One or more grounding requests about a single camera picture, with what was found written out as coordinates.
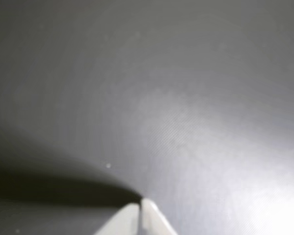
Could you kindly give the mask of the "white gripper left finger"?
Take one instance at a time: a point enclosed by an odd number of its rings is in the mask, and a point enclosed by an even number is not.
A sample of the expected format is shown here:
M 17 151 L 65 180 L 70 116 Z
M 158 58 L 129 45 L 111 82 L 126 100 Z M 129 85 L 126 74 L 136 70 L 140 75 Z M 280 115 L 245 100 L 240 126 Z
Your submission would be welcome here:
M 129 203 L 115 213 L 95 235 L 136 235 L 139 225 L 140 206 Z

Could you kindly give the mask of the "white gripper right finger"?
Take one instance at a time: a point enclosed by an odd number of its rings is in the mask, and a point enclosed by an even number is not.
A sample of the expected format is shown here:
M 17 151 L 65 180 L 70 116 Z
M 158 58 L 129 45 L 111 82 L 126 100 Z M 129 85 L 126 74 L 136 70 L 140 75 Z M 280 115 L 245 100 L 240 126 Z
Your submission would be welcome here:
M 178 235 L 152 200 L 143 198 L 141 208 L 142 228 L 147 235 Z

